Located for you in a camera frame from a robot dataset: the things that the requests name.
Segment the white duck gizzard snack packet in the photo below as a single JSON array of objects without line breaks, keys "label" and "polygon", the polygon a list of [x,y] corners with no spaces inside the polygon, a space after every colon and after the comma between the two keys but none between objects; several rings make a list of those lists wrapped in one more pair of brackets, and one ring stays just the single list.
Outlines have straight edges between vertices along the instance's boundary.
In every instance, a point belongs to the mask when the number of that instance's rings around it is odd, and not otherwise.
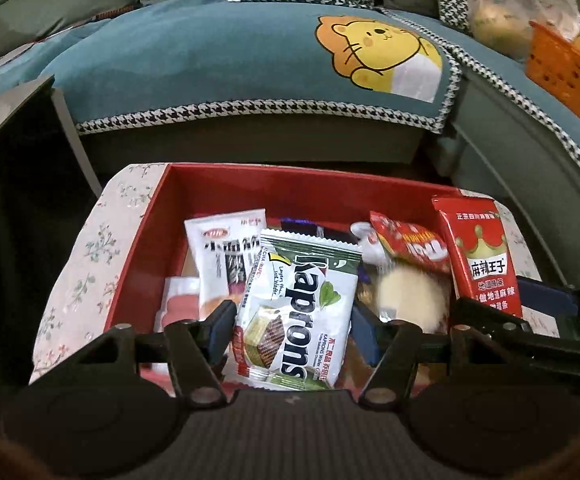
[{"label": "white duck gizzard snack packet", "polygon": [[357,238],[363,262],[371,266],[385,266],[389,256],[369,222],[358,221],[351,224],[349,231]]}]

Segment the red printed snack packet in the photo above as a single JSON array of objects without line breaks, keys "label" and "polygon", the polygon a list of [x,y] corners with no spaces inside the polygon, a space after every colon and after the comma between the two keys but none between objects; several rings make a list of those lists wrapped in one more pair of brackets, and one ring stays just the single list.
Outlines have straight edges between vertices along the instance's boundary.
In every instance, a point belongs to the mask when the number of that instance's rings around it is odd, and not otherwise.
[{"label": "red printed snack packet", "polygon": [[438,274],[449,274],[451,263],[445,240],[416,223],[392,220],[378,211],[370,212],[370,224],[392,259]]}]

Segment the green white Kaprons wafer pack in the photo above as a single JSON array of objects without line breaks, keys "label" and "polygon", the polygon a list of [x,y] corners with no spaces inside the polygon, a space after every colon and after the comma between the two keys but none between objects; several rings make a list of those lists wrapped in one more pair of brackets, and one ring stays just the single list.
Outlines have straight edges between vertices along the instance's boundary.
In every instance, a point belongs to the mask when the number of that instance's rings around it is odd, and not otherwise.
[{"label": "green white Kaprons wafer pack", "polygon": [[235,316],[226,382],[330,390],[351,330],[360,248],[265,229]]}]

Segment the white noodle gluten snack packet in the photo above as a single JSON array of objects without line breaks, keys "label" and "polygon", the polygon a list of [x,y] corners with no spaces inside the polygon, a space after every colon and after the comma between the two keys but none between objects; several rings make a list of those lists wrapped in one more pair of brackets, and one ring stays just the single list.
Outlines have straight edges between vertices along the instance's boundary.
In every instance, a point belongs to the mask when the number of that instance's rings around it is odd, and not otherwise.
[{"label": "white noodle gluten snack packet", "polygon": [[191,254],[200,278],[199,310],[204,320],[226,298],[238,302],[254,260],[266,211],[251,209],[185,221]]}]

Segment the red crown spicy strip packet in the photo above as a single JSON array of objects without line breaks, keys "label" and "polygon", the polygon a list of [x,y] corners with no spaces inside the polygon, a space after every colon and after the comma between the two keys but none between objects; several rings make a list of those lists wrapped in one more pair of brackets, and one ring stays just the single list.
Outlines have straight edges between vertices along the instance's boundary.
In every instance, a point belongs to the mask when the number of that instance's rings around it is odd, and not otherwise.
[{"label": "red crown spicy strip packet", "polygon": [[519,318],[518,281],[495,203],[480,197],[436,196],[432,204],[458,295]]}]

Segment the blue wafer biscuit packet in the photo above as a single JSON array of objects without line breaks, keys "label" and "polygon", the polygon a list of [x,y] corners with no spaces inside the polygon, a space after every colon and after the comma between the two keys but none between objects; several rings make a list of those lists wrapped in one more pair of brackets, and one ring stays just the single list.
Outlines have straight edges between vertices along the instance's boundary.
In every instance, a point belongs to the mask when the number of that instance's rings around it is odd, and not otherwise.
[{"label": "blue wafer biscuit packet", "polygon": [[315,237],[325,237],[325,228],[318,223],[305,219],[282,218],[281,229],[284,231],[305,234]]}]

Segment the small red white packet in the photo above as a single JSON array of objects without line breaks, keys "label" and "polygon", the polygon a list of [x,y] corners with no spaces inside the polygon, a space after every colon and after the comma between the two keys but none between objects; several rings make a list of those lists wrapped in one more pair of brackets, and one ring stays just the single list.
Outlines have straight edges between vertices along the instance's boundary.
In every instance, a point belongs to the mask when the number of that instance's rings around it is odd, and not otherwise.
[{"label": "small red white packet", "polygon": [[153,330],[162,332],[168,324],[198,320],[200,280],[195,276],[172,276],[164,283],[161,307],[156,312]]}]

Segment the round bread in clear wrap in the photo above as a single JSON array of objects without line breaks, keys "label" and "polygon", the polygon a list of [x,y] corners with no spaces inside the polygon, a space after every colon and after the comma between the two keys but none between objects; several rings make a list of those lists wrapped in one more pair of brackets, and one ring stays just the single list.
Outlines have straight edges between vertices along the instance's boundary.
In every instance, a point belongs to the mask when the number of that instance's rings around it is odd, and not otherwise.
[{"label": "round bread in clear wrap", "polygon": [[424,334],[440,333],[447,327],[450,292],[448,275],[398,263],[379,276],[373,309],[382,322],[405,321]]}]

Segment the green sofa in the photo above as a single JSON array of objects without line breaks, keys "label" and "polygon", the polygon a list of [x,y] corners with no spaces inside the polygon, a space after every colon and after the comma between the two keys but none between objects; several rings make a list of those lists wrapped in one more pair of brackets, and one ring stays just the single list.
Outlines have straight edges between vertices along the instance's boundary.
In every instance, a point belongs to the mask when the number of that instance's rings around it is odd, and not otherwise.
[{"label": "green sofa", "polygon": [[[0,60],[60,32],[164,1],[0,0]],[[437,20],[433,0],[373,0],[353,8]],[[454,60],[461,81],[438,133],[322,114],[215,117],[99,133],[82,133],[72,120],[104,180],[133,162],[355,162],[371,172],[391,162],[416,174],[433,167],[462,188],[511,200],[546,254],[540,272],[580,285],[580,170],[550,130]]]}]

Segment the black side table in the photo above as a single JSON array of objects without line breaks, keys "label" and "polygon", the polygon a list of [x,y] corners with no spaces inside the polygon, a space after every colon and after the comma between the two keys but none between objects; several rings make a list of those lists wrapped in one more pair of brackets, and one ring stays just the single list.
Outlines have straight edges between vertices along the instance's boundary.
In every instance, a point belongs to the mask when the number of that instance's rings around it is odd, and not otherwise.
[{"label": "black side table", "polygon": [[101,192],[63,94],[0,94],[0,387],[24,384],[52,286]]}]

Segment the teal side sofa cover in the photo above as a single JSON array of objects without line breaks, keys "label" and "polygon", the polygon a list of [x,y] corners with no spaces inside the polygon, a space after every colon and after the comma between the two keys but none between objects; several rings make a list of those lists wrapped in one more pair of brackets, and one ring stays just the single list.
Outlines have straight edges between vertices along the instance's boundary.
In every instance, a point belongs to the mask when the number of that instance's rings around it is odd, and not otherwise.
[{"label": "teal side sofa cover", "polygon": [[434,18],[401,10],[386,9],[384,13],[439,42],[470,75],[484,78],[519,110],[550,130],[580,170],[580,119],[527,78],[520,63]]}]

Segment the orange plastic basket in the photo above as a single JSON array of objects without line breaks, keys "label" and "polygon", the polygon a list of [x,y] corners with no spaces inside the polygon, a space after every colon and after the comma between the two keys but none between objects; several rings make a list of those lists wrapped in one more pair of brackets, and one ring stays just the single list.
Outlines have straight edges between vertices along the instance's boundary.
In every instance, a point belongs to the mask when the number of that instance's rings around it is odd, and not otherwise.
[{"label": "orange plastic basket", "polygon": [[547,26],[530,24],[526,76],[580,118],[580,50]]}]

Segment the teal lion sofa cover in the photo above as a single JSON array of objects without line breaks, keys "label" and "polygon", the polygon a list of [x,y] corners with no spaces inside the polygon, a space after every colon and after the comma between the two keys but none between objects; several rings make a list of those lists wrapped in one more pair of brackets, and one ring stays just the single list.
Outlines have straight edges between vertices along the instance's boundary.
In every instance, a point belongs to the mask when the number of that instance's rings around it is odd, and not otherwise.
[{"label": "teal lion sofa cover", "polygon": [[0,94],[51,77],[82,133],[322,114],[442,131],[461,70],[428,32],[352,6],[167,0],[0,60]]}]

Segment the clear plastic bag with fruit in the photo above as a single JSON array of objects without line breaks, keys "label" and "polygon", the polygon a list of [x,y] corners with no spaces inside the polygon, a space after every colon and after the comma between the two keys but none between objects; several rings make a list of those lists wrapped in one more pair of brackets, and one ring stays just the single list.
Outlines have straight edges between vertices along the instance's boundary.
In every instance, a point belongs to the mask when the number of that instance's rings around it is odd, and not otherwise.
[{"label": "clear plastic bag with fruit", "polygon": [[576,0],[468,0],[472,36],[515,61],[529,55],[535,23],[568,41],[580,33]]}]

